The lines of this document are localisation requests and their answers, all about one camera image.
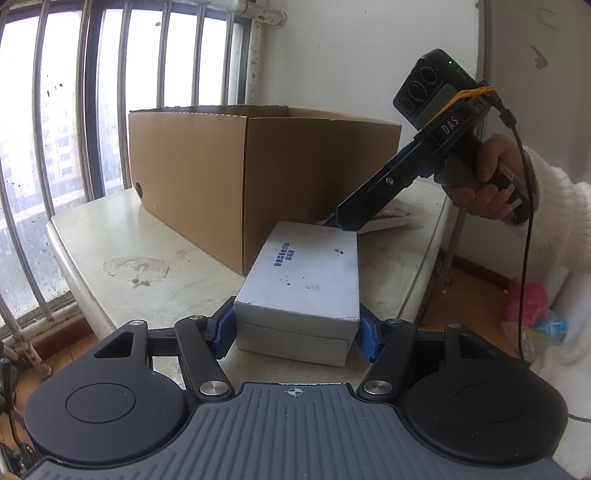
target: gray ridged surface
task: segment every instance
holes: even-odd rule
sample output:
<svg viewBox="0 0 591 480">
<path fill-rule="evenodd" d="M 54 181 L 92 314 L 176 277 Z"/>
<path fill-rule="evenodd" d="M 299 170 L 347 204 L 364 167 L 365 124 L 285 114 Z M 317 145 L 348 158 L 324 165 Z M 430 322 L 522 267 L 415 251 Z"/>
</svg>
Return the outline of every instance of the gray ridged surface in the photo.
<svg viewBox="0 0 591 480">
<path fill-rule="evenodd" d="M 197 409 L 183 432 L 149 458 L 75 470 L 43 462 L 27 480 L 568 480 L 550 460 L 484 469 L 438 456 L 389 406 L 345 385 L 246 384 L 235 399 Z"/>
</svg>

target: person's hand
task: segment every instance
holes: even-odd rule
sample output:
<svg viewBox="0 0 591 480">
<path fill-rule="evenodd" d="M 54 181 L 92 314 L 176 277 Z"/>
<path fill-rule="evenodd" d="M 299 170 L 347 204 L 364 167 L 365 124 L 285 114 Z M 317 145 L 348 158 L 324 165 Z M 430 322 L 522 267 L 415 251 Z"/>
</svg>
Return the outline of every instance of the person's hand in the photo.
<svg viewBox="0 0 591 480">
<path fill-rule="evenodd" d="M 478 170 L 476 172 L 478 180 L 489 181 L 498 164 L 504 164 L 515 176 L 525 180 L 523 163 L 516 143 L 504 135 L 494 134 L 482 144 L 478 152 Z M 494 185 L 485 185 L 477 192 L 468 187 L 445 189 L 456 207 L 465 208 L 471 215 L 493 220 L 506 217 L 517 207 L 517 205 L 508 203 L 514 190 L 514 185 L 500 191 Z"/>
</svg>

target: floor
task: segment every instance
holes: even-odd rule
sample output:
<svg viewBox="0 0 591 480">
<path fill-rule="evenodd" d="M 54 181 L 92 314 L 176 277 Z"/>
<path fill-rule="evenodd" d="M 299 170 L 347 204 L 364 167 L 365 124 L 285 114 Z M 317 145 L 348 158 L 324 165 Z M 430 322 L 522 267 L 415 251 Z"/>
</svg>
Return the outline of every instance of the floor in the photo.
<svg viewBox="0 0 591 480">
<path fill-rule="evenodd" d="M 82 340 L 70 345 L 65 350 L 49 357 L 46 361 L 54 372 L 64 368 L 67 364 L 74 361 L 84 352 L 86 352 L 90 347 L 97 343 L 97 339 L 94 335 L 90 335 Z M 37 376 L 37 373 L 34 369 L 26 370 L 22 373 L 21 379 L 17 384 L 17 409 L 20 411 L 23 410 L 24 405 L 35 389 L 41 385 L 41 380 Z M 17 427 L 17 434 L 22 442 L 27 442 L 29 445 L 31 441 L 27 436 L 26 432 L 20 425 L 16 425 Z M 10 432 L 10 424 L 8 423 L 8 416 L 3 414 L 0 415 L 0 442 L 4 442 L 8 445 L 11 449 L 16 448 L 16 444 L 12 439 L 12 434 Z"/>
<path fill-rule="evenodd" d="M 517 353 L 507 341 L 500 326 L 503 319 L 505 295 L 503 289 L 460 270 L 453 270 L 451 283 L 444 293 L 429 308 L 423 328 L 442 330 L 448 323 L 463 323 L 482 335 L 488 341 L 513 356 Z M 94 335 L 88 336 L 66 350 L 48 358 L 55 371 L 65 367 L 78 356 L 96 344 Z M 33 369 L 25 371 L 17 385 L 17 408 L 22 411 L 27 398 L 41 384 Z M 30 443 L 25 431 L 17 425 L 21 441 Z M 8 417 L 0 416 L 0 442 L 15 448 Z"/>
<path fill-rule="evenodd" d="M 461 270 L 452 270 L 451 283 L 425 314 L 425 330 L 442 331 L 449 323 L 461 323 L 506 353 L 518 357 L 505 336 L 505 293 L 502 288 Z"/>
</svg>

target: white table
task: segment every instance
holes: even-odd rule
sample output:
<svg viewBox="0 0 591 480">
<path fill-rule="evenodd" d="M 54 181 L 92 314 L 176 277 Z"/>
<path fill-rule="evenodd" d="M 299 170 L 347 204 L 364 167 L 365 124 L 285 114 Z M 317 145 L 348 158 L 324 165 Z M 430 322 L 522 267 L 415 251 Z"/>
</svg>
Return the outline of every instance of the white table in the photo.
<svg viewBox="0 0 591 480">
<path fill-rule="evenodd" d="M 393 205 L 418 221 L 359 237 L 361 301 L 380 319 L 414 321 L 449 204 L 441 188 L 416 181 Z M 244 281 L 145 210 L 133 190 L 59 213 L 47 233 L 64 277 L 99 338 L 132 319 L 161 328 L 192 314 L 211 315 Z M 244 381 L 349 382 L 356 388 L 369 368 L 356 345 L 344 368 L 243 352 L 235 345 L 220 364 L 235 388 Z M 181 382 L 176 359 L 155 359 L 154 365 Z"/>
</svg>

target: white box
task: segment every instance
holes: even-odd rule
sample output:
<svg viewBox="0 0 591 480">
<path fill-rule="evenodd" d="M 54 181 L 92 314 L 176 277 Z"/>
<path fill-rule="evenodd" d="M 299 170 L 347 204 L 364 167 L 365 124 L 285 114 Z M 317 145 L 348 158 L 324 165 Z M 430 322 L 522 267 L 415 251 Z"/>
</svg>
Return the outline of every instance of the white box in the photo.
<svg viewBox="0 0 591 480">
<path fill-rule="evenodd" d="M 278 222 L 234 309 L 239 349 L 344 366 L 359 327 L 357 234 Z"/>
</svg>

